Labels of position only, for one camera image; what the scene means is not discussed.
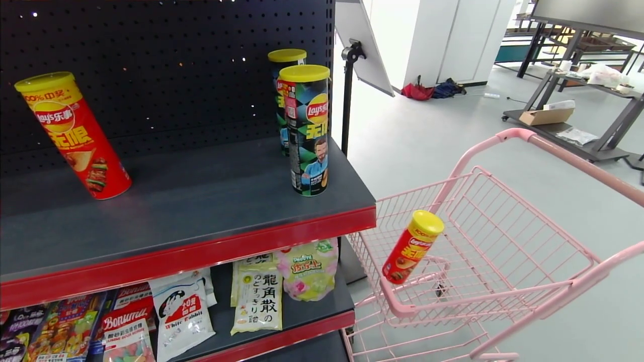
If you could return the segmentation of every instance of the pink shopping cart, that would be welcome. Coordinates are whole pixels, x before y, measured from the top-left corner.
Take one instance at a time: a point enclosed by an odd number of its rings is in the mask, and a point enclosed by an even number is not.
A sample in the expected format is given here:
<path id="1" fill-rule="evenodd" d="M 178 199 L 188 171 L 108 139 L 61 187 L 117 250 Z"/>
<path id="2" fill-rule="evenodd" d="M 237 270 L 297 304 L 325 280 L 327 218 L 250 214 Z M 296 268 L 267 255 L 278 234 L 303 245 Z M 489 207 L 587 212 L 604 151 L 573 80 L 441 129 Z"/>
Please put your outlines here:
<path id="1" fill-rule="evenodd" d="M 474 155 L 515 137 L 644 207 L 643 192 L 532 131 L 508 129 L 477 144 L 447 180 L 379 200 L 377 227 L 349 236 L 373 292 L 343 332 L 352 361 L 514 361 L 518 354 L 501 353 L 500 342 L 644 253 L 640 242 L 601 261 L 485 169 L 463 173 Z M 393 285 L 381 269 L 418 209 L 441 217 L 445 231 L 406 283 Z M 421 337 L 398 333 L 410 327 Z"/>

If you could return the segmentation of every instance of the red umbrella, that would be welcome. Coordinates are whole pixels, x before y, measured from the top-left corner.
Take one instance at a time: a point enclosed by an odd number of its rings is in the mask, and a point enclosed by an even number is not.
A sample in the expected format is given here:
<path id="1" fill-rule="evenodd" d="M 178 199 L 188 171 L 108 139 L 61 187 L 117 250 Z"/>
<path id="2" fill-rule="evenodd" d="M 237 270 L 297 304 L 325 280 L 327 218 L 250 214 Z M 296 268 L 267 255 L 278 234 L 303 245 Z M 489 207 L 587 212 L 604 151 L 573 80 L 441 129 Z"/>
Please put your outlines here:
<path id="1" fill-rule="evenodd" d="M 434 93 L 434 88 L 425 88 L 421 84 L 421 76 L 418 76 L 416 84 L 409 83 L 401 91 L 402 95 L 415 100 L 428 100 Z"/>

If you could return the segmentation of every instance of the gray floor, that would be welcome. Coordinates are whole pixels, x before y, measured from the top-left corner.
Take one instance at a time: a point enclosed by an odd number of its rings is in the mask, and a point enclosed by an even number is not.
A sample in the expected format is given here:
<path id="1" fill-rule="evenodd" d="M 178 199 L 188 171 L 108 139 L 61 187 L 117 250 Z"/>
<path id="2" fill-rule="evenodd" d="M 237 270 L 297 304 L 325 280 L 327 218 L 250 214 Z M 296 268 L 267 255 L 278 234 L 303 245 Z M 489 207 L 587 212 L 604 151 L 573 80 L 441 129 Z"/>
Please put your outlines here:
<path id="1" fill-rule="evenodd" d="M 342 79 L 341 59 L 336 64 L 334 78 Z M 497 68 L 486 87 L 470 88 L 466 96 L 417 102 L 400 96 L 389 98 L 354 82 L 349 160 L 376 198 L 445 179 L 467 148 L 511 126 L 501 122 L 500 116 L 522 104 L 505 97 L 527 100 L 536 85 L 536 79 L 518 79 L 515 73 Z M 485 91 L 499 93 L 501 99 L 483 98 Z M 340 81 L 334 88 L 336 140 L 341 134 L 341 95 Z M 553 95 L 553 100 L 565 99 L 574 99 L 577 104 L 570 123 L 596 135 L 601 135 L 625 105 L 623 99 L 587 88 Z M 641 118 L 620 144 L 623 149 L 644 152 Z M 534 146 L 513 140 L 477 156 L 473 163 L 496 174 L 600 258 L 644 240 L 644 209 Z M 623 161 L 600 167 L 638 184 L 639 173 Z M 352 286 L 354 301 L 367 292 L 366 282 Z M 616 269 L 552 317 L 509 338 L 500 349 L 518 352 L 521 361 L 530 362 L 644 361 L 643 301 L 644 256 Z M 435 332 L 407 328 L 394 333 L 400 338 L 418 338 Z M 417 352 L 424 346 L 405 348 Z"/>

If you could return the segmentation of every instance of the black pegboard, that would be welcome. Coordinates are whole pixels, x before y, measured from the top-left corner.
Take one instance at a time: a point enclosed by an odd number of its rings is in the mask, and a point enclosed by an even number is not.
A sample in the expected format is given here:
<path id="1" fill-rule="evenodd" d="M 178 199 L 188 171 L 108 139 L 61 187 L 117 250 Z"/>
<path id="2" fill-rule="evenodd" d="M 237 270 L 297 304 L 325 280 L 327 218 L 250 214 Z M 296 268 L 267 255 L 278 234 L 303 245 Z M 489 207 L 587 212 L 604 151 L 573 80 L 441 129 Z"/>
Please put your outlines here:
<path id="1" fill-rule="evenodd" d="M 2 175 L 65 165 L 13 83 L 71 71 L 121 157 L 276 136 L 266 54 L 332 67 L 333 0 L 0 1 Z"/>

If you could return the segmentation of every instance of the green chip canister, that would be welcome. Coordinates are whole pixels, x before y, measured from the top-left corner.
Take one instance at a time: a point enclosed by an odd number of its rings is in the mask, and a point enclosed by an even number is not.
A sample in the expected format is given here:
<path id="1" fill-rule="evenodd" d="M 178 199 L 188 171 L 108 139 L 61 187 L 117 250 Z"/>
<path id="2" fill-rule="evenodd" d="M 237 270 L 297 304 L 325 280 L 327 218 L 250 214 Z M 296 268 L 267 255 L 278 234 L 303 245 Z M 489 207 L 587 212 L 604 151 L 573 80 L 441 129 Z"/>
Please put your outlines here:
<path id="1" fill-rule="evenodd" d="M 289 133 L 284 119 L 284 94 L 282 85 L 278 80 L 279 71 L 287 66 L 305 64 L 307 51 L 302 49 L 279 49 L 269 53 L 271 72 L 273 75 L 273 89 L 275 90 L 275 114 L 278 119 L 279 143 L 282 155 L 289 155 Z"/>
<path id="2" fill-rule="evenodd" d="M 285 92 L 293 188 L 303 196 L 328 185 L 328 78 L 320 65 L 289 66 L 279 71 Z"/>

